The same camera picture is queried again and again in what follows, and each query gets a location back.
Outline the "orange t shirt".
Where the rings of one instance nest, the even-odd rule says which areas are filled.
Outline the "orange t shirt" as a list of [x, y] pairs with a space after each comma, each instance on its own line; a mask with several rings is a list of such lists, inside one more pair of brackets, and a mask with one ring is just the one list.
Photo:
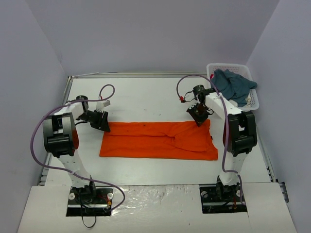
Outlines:
[[105, 132], [100, 157], [216, 161], [218, 150], [210, 121], [201, 126], [185, 122], [112, 122]]

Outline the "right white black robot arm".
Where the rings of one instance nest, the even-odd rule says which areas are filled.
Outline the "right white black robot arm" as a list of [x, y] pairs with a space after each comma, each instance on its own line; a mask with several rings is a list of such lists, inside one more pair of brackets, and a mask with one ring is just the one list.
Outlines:
[[213, 88], [197, 85], [192, 93], [197, 103], [187, 112], [197, 126], [203, 125], [213, 113], [225, 121], [222, 171], [217, 177], [215, 193], [219, 200], [227, 200], [242, 188], [240, 172], [243, 163], [257, 144], [255, 116], [251, 111], [245, 112], [234, 106]]

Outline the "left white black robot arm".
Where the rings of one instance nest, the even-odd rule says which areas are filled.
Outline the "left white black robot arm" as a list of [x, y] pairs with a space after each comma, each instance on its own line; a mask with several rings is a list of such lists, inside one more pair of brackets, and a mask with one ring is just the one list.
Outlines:
[[97, 199], [98, 191], [78, 153], [79, 137], [75, 121], [82, 120], [94, 129], [110, 132], [108, 112], [104, 110], [110, 101], [99, 98], [93, 111], [88, 109], [87, 101], [86, 96], [80, 95], [75, 101], [47, 116], [43, 121], [43, 138], [46, 151], [56, 157], [69, 174], [75, 197], [92, 203]]

